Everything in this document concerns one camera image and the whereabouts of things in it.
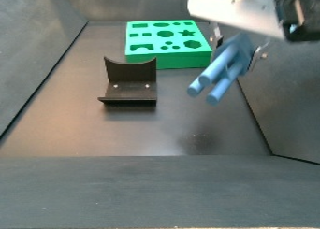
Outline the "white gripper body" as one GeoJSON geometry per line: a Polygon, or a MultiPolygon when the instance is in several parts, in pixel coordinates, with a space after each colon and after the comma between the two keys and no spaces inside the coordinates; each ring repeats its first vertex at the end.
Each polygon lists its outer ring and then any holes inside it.
{"type": "Polygon", "coordinates": [[[291,42],[320,41],[320,0],[188,0],[192,16],[291,42]]]}

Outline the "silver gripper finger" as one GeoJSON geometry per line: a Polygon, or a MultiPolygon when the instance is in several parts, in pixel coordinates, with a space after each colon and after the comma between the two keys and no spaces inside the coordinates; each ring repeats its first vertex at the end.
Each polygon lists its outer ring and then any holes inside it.
{"type": "Polygon", "coordinates": [[[216,21],[211,22],[211,29],[212,29],[211,42],[213,43],[215,47],[217,48],[223,44],[224,36],[220,32],[219,24],[216,21]]]}
{"type": "Polygon", "coordinates": [[[255,70],[256,63],[266,58],[267,56],[267,48],[270,47],[272,39],[270,37],[266,38],[264,42],[256,47],[252,61],[250,64],[248,71],[252,72],[255,70]]]}

